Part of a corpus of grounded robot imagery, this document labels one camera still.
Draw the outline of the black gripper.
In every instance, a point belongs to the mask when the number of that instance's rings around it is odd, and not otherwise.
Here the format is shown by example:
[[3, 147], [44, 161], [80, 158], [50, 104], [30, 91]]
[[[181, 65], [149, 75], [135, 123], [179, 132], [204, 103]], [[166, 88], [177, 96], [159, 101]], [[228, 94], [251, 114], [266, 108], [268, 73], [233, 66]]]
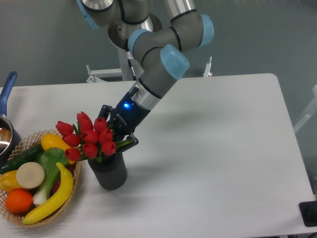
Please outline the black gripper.
[[97, 118], [104, 118], [113, 125], [114, 139], [118, 140], [115, 142], [116, 152], [125, 152], [139, 143], [133, 132], [149, 113], [150, 110], [139, 106], [127, 92], [114, 109], [102, 105]]

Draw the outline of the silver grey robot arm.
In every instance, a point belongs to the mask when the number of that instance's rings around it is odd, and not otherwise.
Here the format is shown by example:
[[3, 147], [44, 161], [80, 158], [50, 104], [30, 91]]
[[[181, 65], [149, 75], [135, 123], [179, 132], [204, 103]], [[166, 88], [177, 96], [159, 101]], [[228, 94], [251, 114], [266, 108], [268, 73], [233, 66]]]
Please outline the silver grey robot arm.
[[92, 28], [115, 27], [112, 42], [129, 53], [143, 69], [115, 108], [100, 114], [113, 127], [116, 151], [136, 145], [135, 128], [189, 68], [184, 52], [209, 43], [214, 27], [198, 14], [192, 0], [166, 0], [170, 27], [155, 27], [146, 0], [80, 0], [78, 6]]

